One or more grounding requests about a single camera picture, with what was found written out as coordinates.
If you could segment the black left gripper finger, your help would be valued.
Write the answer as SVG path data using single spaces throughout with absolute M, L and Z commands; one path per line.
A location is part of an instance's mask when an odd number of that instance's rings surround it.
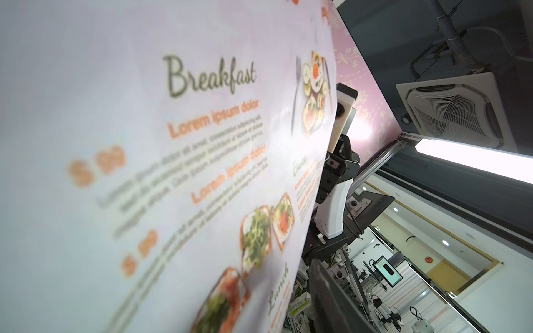
M 309 277 L 315 332 L 377 332 L 319 260 L 312 260 Z

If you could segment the pink special menu sheet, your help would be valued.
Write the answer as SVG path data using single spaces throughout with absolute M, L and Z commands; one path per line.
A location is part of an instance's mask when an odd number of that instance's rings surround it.
M 1 3 L 1 331 L 281 332 L 331 1 Z

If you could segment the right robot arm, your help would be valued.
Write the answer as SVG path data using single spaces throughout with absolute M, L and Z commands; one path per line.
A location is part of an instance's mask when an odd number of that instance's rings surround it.
M 359 174 L 359 156 L 341 135 L 329 153 L 305 240 L 313 332 L 377 332 L 369 302 L 348 256 L 348 245 L 388 208 L 394 197 L 351 186 Z

